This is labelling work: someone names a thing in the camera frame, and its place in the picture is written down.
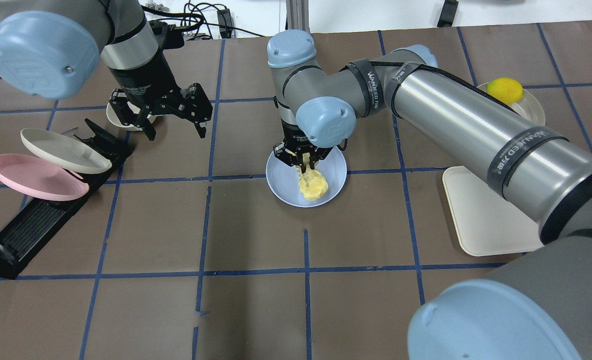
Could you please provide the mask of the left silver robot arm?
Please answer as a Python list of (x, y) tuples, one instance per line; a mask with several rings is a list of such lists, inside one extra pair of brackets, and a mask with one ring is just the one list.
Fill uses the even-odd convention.
[(154, 117), (191, 122), (199, 137), (213, 105), (194, 83), (177, 84), (165, 50), (179, 49), (188, 27), (137, 0), (0, 0), (0, 79), (47, 100), (76, 95), (103, 61), (118, 83), (108, 101), (122, 127), (156, 137)]

